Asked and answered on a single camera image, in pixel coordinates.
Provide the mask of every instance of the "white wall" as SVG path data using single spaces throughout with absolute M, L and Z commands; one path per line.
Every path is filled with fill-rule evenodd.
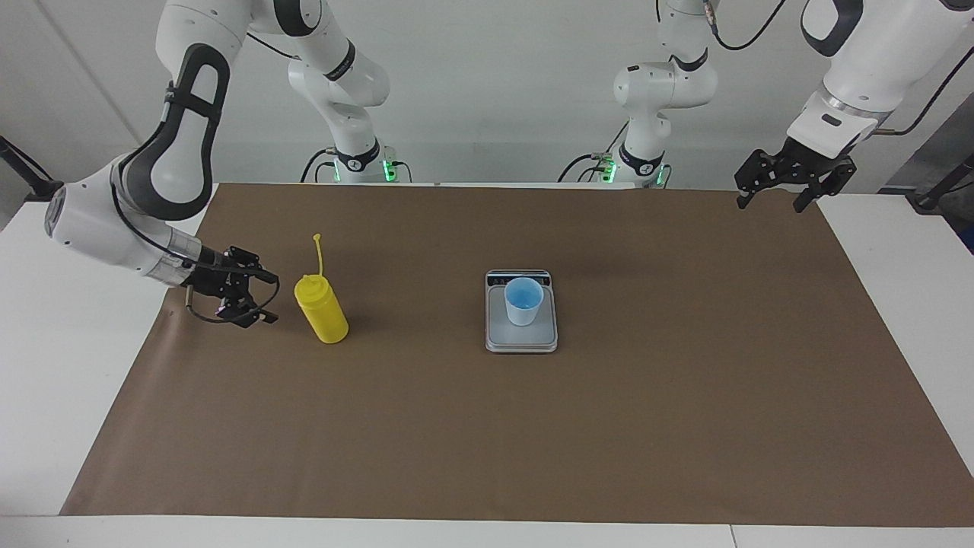
M 374 110 L 380 136 L 420 180 L 551 180 L 585 152 L 605 148 L 624 121 L 616 72 L 665 60 L 652 2 L 617 0 L 332 0 L 359 49 L 385 66 L 393 93 Z M 169 75 L 154 53 L 164 2 L 5 0 L 0 4 L 0 131 L 73 180 L 148 137 Z M 776 0 L 726 2 L 725 39 L 739 43 Z M 721 88 L 710 105 L 673 111 L 672 184 L 732 188 L 757 147 L 777 151 L 828 61 L 798 30 L 793 0 L 756 46 L 711 48 Z M 962 42 L 970 42 L 971 33 Z M 286 39 L 274 44 L 293 48 Z M 958 44 L 910 94 L 912 120 L 966 49 Z M 908 137 L 860 146 L 850 189 L 874 191 L 965 99 L 962 72 Z M 327 128 L 286 81 L 286 59 L 248 42 L 214 148 L 221 180 L 295 180 L 330 144 Z

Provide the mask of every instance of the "black cable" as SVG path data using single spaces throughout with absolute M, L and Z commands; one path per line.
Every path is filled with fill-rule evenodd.
M 173 250 L 167 248 L 166 246 L 164 246 L 164 245 L 156 242 L 152 238 L 149 238 L 148 236 L 146 236 L 145 234 L 143 234 L 138 228 L 135 228 L 135 225 L 131 223 L 131 221 L 129 220 L 129 218 L 126 217 L 124 213 L 122 213 L 122 204 L 119 202 L 118 191 L 115 189 L 115 185 L 114 184 L 112 184 L 111 186 L 112 186 L 112 202 L 115 203 L 115 212 L 118 214 L 119 218 L 122 220 L 122 223 L 126 227 L 128 227 L 129 230 L 131 230 L 131 232 L 133 234 L 135 234 L 135 236 L 138 236 L 138 238 L 140 240 L 142 240 L 146 244 L 149 244 L 153 248 L 156 248 L 157 250 L 159 250 L 159 251 L 161 251 L 161 252 L 163 252 L 165 254 L 168 254 L 170 256 L 173 256 L 175 258 L 178 258 L 179 260 L 188 262 L 189 264 L 192 264 L 194 266 L 199 266 L 200 268 L 203 268 L 203 270 L 212 270 L 213 272 L 226 272 L 228 274 L 245 274 L 245 275 L 248 275 L 248 276 L 260 276 L 260 275 L 263 275 L 263 274 L 267 273 L 266 270 L 257 270 L 255 268 L 238 268 L 236 266 L 222 266 L 222 265 L 219 265 L 219 264 L 206 264 L 204 262 L 199 262 L 198 260 L 196 260 L 194 258 L 190 258 L 190 257 L 188 257 L 186 255 L 178 254 L 178 253 L 174 252 Z
M 394 166 L 405 166 L 406 172 L 409 174 L 409 182 L 413 181 L 413 169 L 409 167 L 409 164 L 405 162 L 393 162 Z
M 335 163 L 334 162 L 324 162 L 322 164 L 319 164 L 315 168 L 315 182 L 318 182 L 318 172 L 320 172 L 321 171 L 321 168 L 323 168 L 325 166 L 328 166 L 329 168 L 334 168 L 335 167 Z
M 880 128 L 876 130 L 873 133 L 873 135 L 901 137 L 913 131 L 919 125 L 919 123 L 923 121 L 923 118 L 926 116 L 926 113 L 930 111 L 930 107 L 932 107 L 933 103 L 936 102 L 938 98 L 940 98 L 940 94 L 944 93 L 944 90 L 947 89 L 947 85 L 950 84 L 951 80 L 953 80 L 954 77 L 957 75 L 957 73 L 960 72 L 960 69 L 964 66 L 965 63 L 967 63 L 967 60 L 971 58 L 971 55 L 974 55 L 974 48 L 967 50 L 967 53 L 964 54 L 964 57 L 960 59 L 960 62 L 958 62 L 957 65 L 954 66 L 954 70 L 951 70 L 951 73 L 947 75 L 947 78 L 944 78 L 944 81 L 941 82 L 940 87 L 937 88 L 937 91 L 934 92 L 933 97 L 930 98 L 930 101 L 927 102 L 926 106 L 920 112 L 917 119 L 914 120 L 914 123 L 910 124 L 909 128 L 902 131 Z
M 330 151 L 329 148 L 323 148 L 322 150 L 319 150 L 318 152 L 316 152 L 311 157 L 311 160 L 308 160 L 308 165 L 305 166 L 305 171 L 301 173 L 301 178 L 298 179 L 298 182 L 304 182 L 304 179 L 308 178 L 308 172 L 311 171 L 311 167 L 315 163 L 315 160 L 317 160 L 318 158 L 320 158 L 324 154 L 327 154 L 329 151 Z
M 584 162 L 585 160 L 594 160 L 594 158 L 592 158 L 591 154 L 584 154 L 582 156 L 579 156 L 575 160 L 572 160 L 572 163 L 569 164 L 567 168 L 565 168 L 565 171 L 561 172 L 561 176 L 558 177 L 558 182 L 563 182 L 568 172 L 571 171 L 573 167 L 577 166 L 581 162 Z
M 188 299 L 188 302 L 186 302 L 186 310 L 188 310 L 189 313 L 192 314 L 194 318 L 196 318 L 197 320 L 202 320 L 204 322 L 207 322 L 208 324 L 233 324 L 234 322 L 238 322 L 244 318 L 249 318 L 254 314 L 263 312 L 263 310 L 267 308 L 271 304 L 271 302 L 274 301 L 275 298 L 277 298 L 278 293 L 281 292 L 281 279 L 278 278 L 278 280 L 274 283 L 274 292 L 271 294 L 270 298 L 265 300 L 263 303 L 254 306 L 253 308 L 251 308 L 250 310 L 244 312 L 239 316 L 235 316 L 233 318 L 226 318 L 226 319 L 220 318 L 219 320 L 217 320 L 216 318 L 208 318 L 203 314 L 200 314 L 199 312 L 194 310 L 193 299 L 189 297 L 189 295 L 193 294 L 193 286 L 187 287 L 186 291 L 187 291 L 187 299 Z
M 595 176 L 595 174 L 600 171 L 602 171 L 602 168 L 600 168 L 599 166 L 595 166 L 594 168 L 588 168 L 587 170 L 581 172 L 579 179 L 576 180 L 575 182 L 581 182 L 581 178 L 588 174 L 592 174 L 591 176 L 588 177 L 588 182 L 592 182 L 592 177 Z
M 724 40 L 721 38 L 721 33 L 717 30 L 716 22 L 710 25 L 710 30 L 714 33 L 714 38 L 717 39 L 717 43 L 720 44 L 721 47 L 723 47 L 725 50 L 729 50 L 732 52 L 739 52 L 745 48 L 751 47 L 752 44 L 758 41 L 758 38 L 761 38 L 761 35 L 764 34 L 766 30 L 768 30 L 768 27 L 771 25 L 771 22 L 774 20 L 775 17 L 777 17 L 778 12 L 781 11 L 781 8 L 784 7 L 785 2 L 787 1 L 788 0 L 779 0 L 778 5 L 775 6 L 774 11 L 771 12 L 770 17 L 768 17 L 768 20 L 765 21 L 765 24 L 761 26 L 761 29 L 758 30 L 758 33 L 755 34 L 750 40 L 748 40 L 744 44 L 741 44 L 740 46 L 729 46 L 726 42 L 724 42 Z
M 264 41 L 263 41 L 263 40 L 261 40 L 260 38 L 257 38 L 256 36 L 254 36 L 254 35 L 253 35 L 252 33 L 250 33 L 250 32 L 248 32 L 248 33 L 247 33 L 246 35 L 247 35 L 247 36 L 249 36 L 250 38 L 253 38 L 253 40 L 254 40 L 254 42 L 257 42 L 257 43 L 258 43 L 258 44 L 260 44 L 261 46 L 264 46 L 265 48 L 267 48 L 268 50 L 271 50 L 272 52 L 274 52 L 274 53 L 276 53 L 276 54 L 278 54 L 279 56 L 284 56 L 284 57 L 286 57 L 286 58 L 288 58 L 288 59 L 298 59 L 298 60 L 300 60 L 300 59 L 301 59 L 301 58 L 299 58 L 298 56 L 293 56 L 293 55 L 291 55 L 291 54 L 289 54 L 289 53 L 286 53 L 286 52 L 282 52 L 281 50 L 279 50 L 279 49 L 277 49 L 277 48 L 275 48 L 274 46 L 272 46 L 272 45 L 270 45 L 270 44 L 268 44 L 267 42 L 264 42 Z
M 161 251 L 161 252 L 163 252 L 165 254 L 168 254 L 168 255 L 171 255 L 171 256 L 173 256 L 175 258 L 178 258 L 178 259 L 182 260 L 184 263 L 189 263 L 189 264 L 192 264 L 192 265 L 194 265 L 194 266 L 196 266 L 198 268 L 202 268 L 203 270 L 211 270 L 213 272 L 227 272 L 227 273 L 231 273 L 231 274 L 244 274 L 244 275 L 247 275 L 247 276 L 258 277 L 258 279 L 259 279 L 259 276 L 267 273 L 266 270 L 257 270 L 257 269 L 253 269 L 253 268 L 237 268 L 235 266 L 221 266 L 221 265 L 216 265 L 216 264 L 205 264 L 205 263 L 199 262 L 198 260 L 195 260 L 193 258 L 190 258 L 188 256 L 185 256 L 185 255 L 182 255 L 182 254 L 178 254 L 178 253 L 174 252 L 173 250 L 167 248 L 166 246 L 163 246 L 162 244 L 156 242 L 152 238 L 149 238 L 145 234 L 142 234 L 142 232 L 139 229 L 135 228 L 135 225 L 133 225 L 131 223 L 131 221 L 129 220 L 129 218 L 126 217 L 125 214 L 122 212 L 122 204 L 119 203 L 118 190 L 116 190 L 114 184 L 112 184 L 111 187 L 112 187 L 112 202 L 115 204 L 115 212 L 118 214 L 119 219 L 122 220 L 122 223 L 132 232 L 132 234 L 134 234 L 140 240 L 142 240 L 146 244 L 149 244 L 153 248 L 156 248 L 157 250 L 159 250 L 159 251 Z M 230 323 L 233 323 L 233 322 L 238 322 L 239 320 L 242 320 L 244 318 L 247 318 L 249 316 L 252 316 L 254 314 L 257 314 L 259 312 L 262 312 L 268 305 L 271 304 L 271 302 L 278 296 L 278 292 L 281 290 L 281 278 L 278 278 L 277 276 L 275 276 L 274 284 L 275 284 L 274 294 L 271 295 L 271 298 L 267 299 L 267 301 L 264 302 L 263 304 L 261 304 L 259 306 L 255 306 L 255 307 L 251 308 L 249 311 L 247 311 L 246 313 L 243 313 L 240 316 L 237 316 L 237 317 L 234 317 L 234 318 L 229 318 L 229 319 L 226 319 L 226 320 L 223 320 L 223 319 L 221 319 L 221 320 L 214 320 L 212 318 L 207 318 L 205 316 L 202 316 L 201 314 L 199 314 L 198 312 L 196 312 L 195 310 L 193 310 L 192 299 L 190 299 L 190 302 L 187 302 L 186 308 L 196 318 L 198 318 L 200 320 L 203 320 L 205 322 L 211 323 L 211 324 L 230 324 Z M 187 289 L 191 292 L 192 291 L 192 286 L 190 286 Z
M 33 166 L 34 169 L 37 170 L 38 172 L 40 172 L 41 175 L 47 177 L 48 180 L 54 180 L 54 177 L 52 177 L 50 174 L 48 174 L 48 172 L 44 168 L 42 168 L 40 164 L 38 164 L 33 158 L 31 158 L 30 157 L 30 154 L 27 154 L 26 152 L 20 150 L 15 144 L 13 144 L 12 142 L 6 140 L 2 136 L 0 136 L 0 139 L 3 139 L 3 141 L 5 143 L 7 143 L 7 146 L 9 146 L 11 150 L 13 150 L 14 152 L 16 152 L 17 155 L 20 158 L 23 158 L 23 161 L 24 162 L 26 162 L 26 163 L 30 164 L 31 166 Z
M 628 128 L 628 127 L 629 127 L 629 121 L 626 120 L 625 121 L 625 124 L 622 124 L 622 127 L 618 129 L 618 133 L 616 134 L 616 138 L 612 139 L 612 142 L 609 143 L 609 146 L 606 147 L 606 151 L 604 152 L 604 154 L 609 154 L 610 152 L 612 152 L 612 147 L 616 146 L 616 143 L 618 142 L 618 138 L 619 137 L 622 137 L 622 132 L 624 132 L 625 129 Z M 598 167 L 601 167 L 601 166 L 602 166 L 602 161 L 600 160 L 599 163 L 595 167 L 598 168 Z M 592 182 L 592 178 L 594 176 L 595 176 L 595 174 L 591 174 L 590 176 L 588 176 L 588 182 Z

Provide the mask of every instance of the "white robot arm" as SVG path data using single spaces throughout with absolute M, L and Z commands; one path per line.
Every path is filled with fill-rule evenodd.
M 324 0 L 168 0 L 156 51 L 172 81 L 159 127 L 134 153 L 64 185 L 46 221 L 48 234 L 65 247 L 187 287 L 189 296 L 222 298 L 220 319 L 211 321 L 242 327 L 277 319 L 264 310 L 267 303 L 254 301 L 247 282 L 253 277 L 279 289 L 278 277 L 255 254 L 214 252 L 165 221 L 197 214 L 210 198 L 210 150 L 231 66 L 251 28 L 295 39 L 301 60 L 291 64 L 290 80 L 324 115 L 349 179 L 383 173 L 376 161 L 383 148 L 363 107 L 386 99 L 389 79 L 356 51 Z M 189 298 L 187 308 L 193 311 Z
M 625 139 L 614 151 L 617 180 L 643 185 L 656 181 L 670 135 L 660 110 L 701 106 L 717 92 L 717 71 L 707 62 L 711 31 L 703 2 L 666 0 L 660 18 L 659 41 L 669 61 L 629 66 L 614 86 L 616 101 L 629 114 Z
M 873 135 L 907 91 L 971 22 L 974 0 L 808 0 L 802 32 L 832 66 L 777 154 L 754 151 L 737 171 L 738 206 L 782 183 L 807 185 L 803 211 L 855 174 L 848 154 Z

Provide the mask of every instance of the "white table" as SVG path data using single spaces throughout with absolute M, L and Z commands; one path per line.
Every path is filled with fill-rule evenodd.
M 821 208 L 974 470 L 974 257 L 894 196 Z M 57 517 L 165 288 L 59 249 L 28 204 L 0 232 L 0 546 L 970 548 L 974 528 L 786 528 Z M 199 219 L 178 223 L 195 231 Z

